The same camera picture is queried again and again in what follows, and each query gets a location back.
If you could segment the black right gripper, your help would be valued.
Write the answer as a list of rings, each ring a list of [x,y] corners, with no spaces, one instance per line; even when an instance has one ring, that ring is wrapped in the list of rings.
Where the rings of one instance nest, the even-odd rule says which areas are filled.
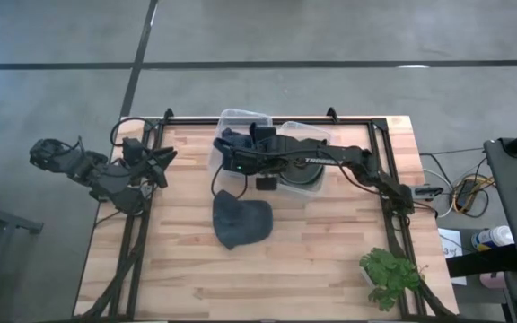
[[[250,140],[253,144],[266,140],[276,135],[275,127],[260,126],[257,123],[250,125]],[[247,148],[233,145],[221,139],[215,139],[215,148],[223,155],[222,168],[243,175],[256,175],[258,173],[276,174],[286,170],[288,161]],[[261,191],[277,190],[277,177],[257,177],[256,189]]]

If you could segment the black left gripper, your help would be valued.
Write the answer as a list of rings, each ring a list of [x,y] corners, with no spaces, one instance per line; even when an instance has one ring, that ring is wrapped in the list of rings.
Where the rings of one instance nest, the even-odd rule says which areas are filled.
[[[136,138],[124,137],[122,147],[123,160],[131,179],[145,178],[158,188],[168,187],[164,172],[178,154],[172,146],[154,149],[151,153]]]

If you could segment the dark blue cap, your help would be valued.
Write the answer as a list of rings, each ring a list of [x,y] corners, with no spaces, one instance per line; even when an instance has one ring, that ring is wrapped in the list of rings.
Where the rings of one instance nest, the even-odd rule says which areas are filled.
[[[228,143],[232,146],[235,146],[235,147],[241,147],[241,148],[252,148],[253,147],[253,142],[252,142],[252,138],[250,135],[233,131],[231,128],[226,128],[221,133],[221,138],[226,143]]]

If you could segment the washed dark grey cap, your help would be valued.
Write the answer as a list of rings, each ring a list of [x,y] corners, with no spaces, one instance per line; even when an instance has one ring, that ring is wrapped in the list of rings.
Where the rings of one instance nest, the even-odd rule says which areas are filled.
[[[212,217],[216,238],[229,250],[265,240],[274,227],[268,202],[239,200],[225,190],[214,197]]]

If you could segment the dark green cap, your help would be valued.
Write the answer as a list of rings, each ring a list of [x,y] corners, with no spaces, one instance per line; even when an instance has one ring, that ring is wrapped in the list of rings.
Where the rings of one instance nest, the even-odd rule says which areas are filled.
[[[323,171],[322,165],[293,161],[280,174],[280,178],[290,185],[310,185],[319,180]]]

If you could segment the clear plastic bin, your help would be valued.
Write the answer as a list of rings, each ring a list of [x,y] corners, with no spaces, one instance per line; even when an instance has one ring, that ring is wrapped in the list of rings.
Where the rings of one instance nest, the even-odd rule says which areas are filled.
[[[233,131],[250,134],[249,129],[252,123],[257,123],[260,126],[272,127],[272,118],[263,113],[248,111],[243,109],[225,109],[222,111],[217,126],[215,128],[215,138],[211,140],[211,150],[208,157],[208,172],[214,175],[220,165],[222,165],[223,155],[213,146],[213,141],[216,138],[221,138],[221,133],[226,128],[231,128]],[[218,178],[223,179],[227,176],[243,178],[244,176],[232,171],[222,170]]]
[[[332,134],[320,127],[315,127],[295,121],[285,122],[282,126],[277,129],[279,135],[287,135],[294,137],[298,141],[304,139],[315,139],[318,141],[327,140],[330,142],[333,139]],[[277,189],[282,190],[288,196],[300,198],[302,200],[309,200],[317,196],[321,190],[322,181],[324,178],[325,167],[319,180],[310,185],[290,185],[281,180],[280,175],[278,176]]]

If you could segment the black power strip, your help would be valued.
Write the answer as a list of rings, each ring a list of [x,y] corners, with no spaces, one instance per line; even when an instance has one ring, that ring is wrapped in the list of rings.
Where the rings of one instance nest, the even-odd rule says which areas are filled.
[[[431,185],[411,186],[410,192],[414,200],[432,201],[443,193],[443,188]]]

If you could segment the green potted plant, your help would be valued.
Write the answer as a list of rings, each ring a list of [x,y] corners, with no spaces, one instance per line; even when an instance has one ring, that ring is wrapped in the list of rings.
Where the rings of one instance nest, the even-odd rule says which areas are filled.
[[[361,257],[359,267],[372,282],[368,300],[376,303],[379,311],[390,311],[406,290],[416,292],[423,278],[410,260],[396,257],[386,249],[373,248]]]

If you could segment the white spray can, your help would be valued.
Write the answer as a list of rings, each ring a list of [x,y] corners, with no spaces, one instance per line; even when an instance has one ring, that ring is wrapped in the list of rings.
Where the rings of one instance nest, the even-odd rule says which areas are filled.
[[[477,251],[497,249],[514,244],[510,228],[507,225],[486,229],[471,236],[472,247]]]

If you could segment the pink object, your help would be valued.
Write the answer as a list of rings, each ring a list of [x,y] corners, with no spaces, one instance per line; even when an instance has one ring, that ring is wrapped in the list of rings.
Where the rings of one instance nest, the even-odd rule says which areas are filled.
[[[504,272],[484,273],[479,276],[480,283],[488,289],[505,289]]]

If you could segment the black metal table frame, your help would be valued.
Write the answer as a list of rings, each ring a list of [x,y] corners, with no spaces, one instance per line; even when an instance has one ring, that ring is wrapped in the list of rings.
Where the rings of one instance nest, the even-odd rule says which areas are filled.
[[[381,312],[368,301],[372,289],[363,279],[359,258],[372,248],[387,248],[381,201],[353,186],[336,167],[328,167],[321,191],[312,199],[257,191],[251,178],[245,199],[267,200],[274,209],[274,230],[261,242],[224,248],[212,228],[210,183],[215,170],[209,154],[214,118],[170,118],[163,146],[178,155],[165,171],[169,186],[154,193],[138,287],[132,272],[124,280],[118,310],[145,320],[347,320],[399,319],[397,306]],[[329,131],[331,144],[359,145],[381,155],[382,167],[398,171],[400,182],[424,183],[409,117],[385,117],[389,132],[378,133],[364,117],[305,117]],[[410,237],[416,262],[444,306],[458,313],[434,216],[417,209]],[[89,310],[118,267],[126,224],[131,243],[140,220],[118,215],[91,236],[73,314]]]

